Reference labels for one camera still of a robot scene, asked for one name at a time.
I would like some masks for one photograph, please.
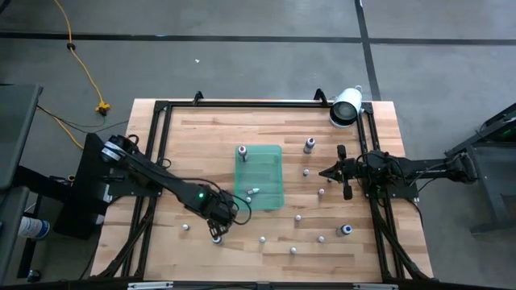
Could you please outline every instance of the white cylinder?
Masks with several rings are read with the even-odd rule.
[[[22,217],[19,224],[18,236],[23,238],[44,238],[50,231],[50,224],[47,221]]]
[[[245,146],[239,147],[239,160],[242,162],[248,161],[248,149]]]
[[[355,89],[355,88],[345,89],[339,96],[337,96],[337,98],[333,102],[333,106],[339,102],[347,102],[347,103],[351,104],[356,109],[356,115],[357,116],[360,115],[360,109],[362,107],[362,93],[358,89]],[[338,128],[346,128],[346,127],[350,126],[350,125],[345,126],[345,125],[337,124],[331,118],[330,118],[330,122],[331,122],[331,125],[336,126]]]
[[[308,139],[306,140],[305,148],[303,149],[303,152],[305,152],[305,154],[310,154],[310,153],[312,153],[312,149],[314,149],[314,146],[315,146],[315,139],[313,139],[313,138],[308,138]]]

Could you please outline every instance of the yellow extension cord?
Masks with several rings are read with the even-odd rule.
[[[56,5],[59,7],[59,9],[61,10],[61,12],[63,13],[63,16],[64,16],[64,20],[66,21],[66,26],[68,27],[68,39],[69,39],[69,43],[67,45],[67,48],[70,50],[70,52],[73,54],[73,56],[75,56],[76,60],[79,62],[79,64],[81,64],[81,67],[84,69],[85,73],[86,73],[86,76],[88,76],[88,79],[89,79],[89,82],[91,83],[91,85],[95,88],[95,90],[97,91],[97,95],[98,95],[98,98],[100,99],[100,103],[98,104],[98,107],[95,108],[95,110],[97,112],[99,112],[102,116],[106,116],[107,114],[107,111],[110,109],[110,104],[104,102],[104,99],[102,98],[102,94],[100,93],[100,89],[98,89],[97,85],[95,84],[94,82],[94,79],[91,77],[91,75],[89,74],[89,71],[88,71],[88,68],[86,67],[86,65],[84,64],[84,62],[82,62],[81,58],[75,53],[75,45],[73,45],[73,40],[72,40],[72,27],[70,26],[70,21],[68,21],[68,16],[66,15],[66,12],[65,12],[65,9],[63,8],[63,6],[59,3],[59,1],[57,0],[54,0],[54,2],[56,3]],[[53,117],[56,122],[59,124],[59,126],[61,128],[63,128],[63,130],[66,132],[66,134],[68,134],[68,136],[70,136],[71,140],[73,141],[73,143],[75,145],[77,145],[77,147],[79,147],[80,149],[84,149],[84,147],[75,139],[75,137],[73,137],[72,133],[70,132],[70,130],[68,130],[66,128],[66,126],[56,117]]]

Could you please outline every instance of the white container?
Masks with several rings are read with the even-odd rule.
[[[44,238],[50,231],[50,223],[44,220],[22,217],[18,236],[23,238]]]

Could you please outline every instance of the black clamp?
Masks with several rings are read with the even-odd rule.
[[[328,100],[326,99],[326,95],[324,94],[322,89],[317,89],[315,91],[314,100],[321,100],[322,106],[328,106]]]
[[[199,103],[199,100],[204,98],[201,91],[197,91],[195,97],[193,97],[193,105],[196,106]]]

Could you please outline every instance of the small bottle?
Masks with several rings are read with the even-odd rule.
[[[352,232],[352,227],[350,225],[340,226],[336,231],[337,237],[343,237],[345,235],[349,235]]]
[[[248,149],[245,146],[239,147],[239,160],[242,162],[248,161]]]
[[[308,140],[306,140],[305,148],[303,149],[303,152],[305,152],[305,154],[312,153],[312,149],[314,149],[314,146],[315,146],[315,139],[308,138]]]
[[[260,189],[259,188],[251,188],[251,189],[248,189],[246,191],[246,193],[248,193],[248,195],[253,195],[253,194],[257,194],[260,192]]]

